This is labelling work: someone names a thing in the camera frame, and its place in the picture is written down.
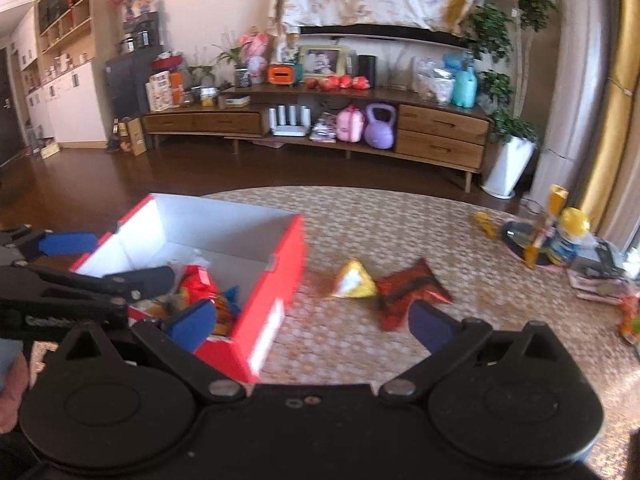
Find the person's hand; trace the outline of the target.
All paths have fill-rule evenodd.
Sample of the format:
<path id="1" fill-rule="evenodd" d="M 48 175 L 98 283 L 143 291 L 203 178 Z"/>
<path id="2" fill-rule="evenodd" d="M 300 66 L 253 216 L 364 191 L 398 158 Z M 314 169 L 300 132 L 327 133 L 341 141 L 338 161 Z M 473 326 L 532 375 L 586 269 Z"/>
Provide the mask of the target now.
<path id="1" fill-rule="evenodd" d="M 29 367 L 21 341 L 1 341 L 1 433 L 8 434 L 17 424 L 25 391 L 29 385 Z"/>

